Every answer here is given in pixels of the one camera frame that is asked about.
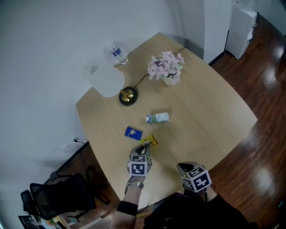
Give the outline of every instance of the chair backrest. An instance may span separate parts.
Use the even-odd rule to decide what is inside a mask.
[[[29,190],[23,191],[21,193],[21,198],[23,201],[24,211],[28,212],[32,216],[40,215]]]
[[[65,212],[96,208],[94,196],[81,174],[53,185],[30,184],[32,197],[45,220]]]

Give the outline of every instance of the white appliance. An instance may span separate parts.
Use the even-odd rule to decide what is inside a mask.
[[[232,6],[231,23],[225,49],[239,59],[252,40],[253,28],[256,26],[257,13],[240,9],[238,4]]]

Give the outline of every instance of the black wristband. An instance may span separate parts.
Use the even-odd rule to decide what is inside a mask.
[[[126,202],[126,201],[120,201],[117,211],[122,212],[128,215],[136,216],[138,210],[138,205]]]

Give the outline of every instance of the flower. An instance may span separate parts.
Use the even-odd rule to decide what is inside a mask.
[[[181,56],[180,53],[178,53],[178,60],[180,61],[180,63],[185,64],[185,63],[184,63],[184,58]]]
[[[148,73],[150,75],[149,77],[150,80],[153,79],[153,77],[157,74],[157,72],[158,72],[157,66],[148,64]]]
[[[172,53],[172,51],[162,52],[159,57],[152,56],[151,62],[148,64],[149,79],[156,80],[163,79],[164,77],[172,78],[174,85],[181,78],[181,69],[184,63],[184,58],[178,53],[178,57]]]

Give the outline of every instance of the blue card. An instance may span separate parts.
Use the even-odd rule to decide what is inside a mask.
[[[142,133],[143,132],[140,130],[136,130],[132,127],[127,127],[126,132],[125,132],[125,136],[140,141],[141,137],[142,137]]]

